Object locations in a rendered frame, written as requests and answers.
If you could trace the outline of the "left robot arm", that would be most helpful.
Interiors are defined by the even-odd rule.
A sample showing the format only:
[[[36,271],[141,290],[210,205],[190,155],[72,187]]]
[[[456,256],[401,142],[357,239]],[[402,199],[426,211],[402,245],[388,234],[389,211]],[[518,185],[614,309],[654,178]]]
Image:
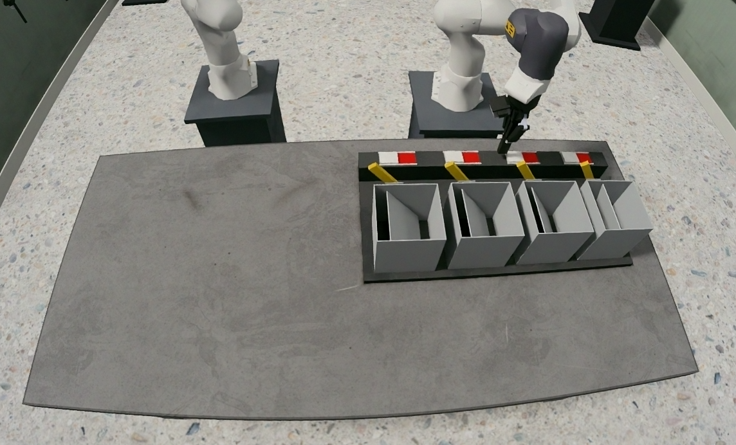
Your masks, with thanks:
[[[516,9],[510,0],[439,0],[434,21],[451,48],[448,63],[434,73],[431,99],[455,113],[484,101],[479,79],[486,52],[472,35],[506,34],[520,53],[505,93],[524,104],[545,93],[563,54],[582,35],[573,0],[549,1],[552,10]]]

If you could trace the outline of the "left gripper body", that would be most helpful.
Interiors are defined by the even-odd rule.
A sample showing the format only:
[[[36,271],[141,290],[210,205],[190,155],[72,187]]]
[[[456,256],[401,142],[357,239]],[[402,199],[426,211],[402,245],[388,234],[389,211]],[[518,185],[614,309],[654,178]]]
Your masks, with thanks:
[[[536,108],[536,106],[538,105],[538,102],[539,102],[541,96],[542,95],[538,95],[535,98],[533,98],[530,102],[528,102],[528,104],[524,104],[524,103],[520,102],[519,100],[517,100],[514,97],[512,97],[512,96],[509,95],[510,102],[513,105],[515,105],[516,106],[515,108],[517,109],[517,115],[516,115],[515,120],[516,121],[522,121],[523,118],[525,117],[525,114],[527,115],[527,119],[528,119],[529,118],[530,111],[532,111],[533,108]]]

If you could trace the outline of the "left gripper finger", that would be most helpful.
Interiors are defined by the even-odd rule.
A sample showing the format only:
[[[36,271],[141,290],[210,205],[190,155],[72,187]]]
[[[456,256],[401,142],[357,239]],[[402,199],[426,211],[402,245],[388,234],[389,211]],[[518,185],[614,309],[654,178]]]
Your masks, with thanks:
[[[527,115],[525,114],[525,117],[521,122],[515,120],[516,115],[517,109],[514,109],[513,114],[510,118],[511,122],[507,129],[507,132],[505,135],[502,135],[502,142],[500,144],[498,154],[507,154],[510,149],[511,143],[517,142],[517,140],[520,139],[520,136],[522,136],[524,132],[530,130],[530,125],[527,124]]]
[[[504,129],[503,135],[506,134],[507,129],[508,129],[509,125],[510,125],[510,118],[512,116],[512,112],[513,112],[513,109],[510,109],[510,114],[508,116],[504,117],[504,121],[503,121],[503,125],[502,125],[502,128]],[[497,152],[499,150],[499,147],[500,147],[501,142],[502,142],[502,138],[501,138],[500,143],[499,143],[499,146],[497,148]]]

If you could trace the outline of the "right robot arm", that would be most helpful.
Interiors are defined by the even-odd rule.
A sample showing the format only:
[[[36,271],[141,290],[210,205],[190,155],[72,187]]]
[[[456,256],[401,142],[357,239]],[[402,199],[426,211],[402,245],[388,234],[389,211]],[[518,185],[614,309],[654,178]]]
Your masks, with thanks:
[[[257,63],[241,54],[237,45],[234,29],[242,21],[242,7],[238,1],[180,0],[180,4],[208,56],[208,90],[222,100],[233,100],[258,87]]]

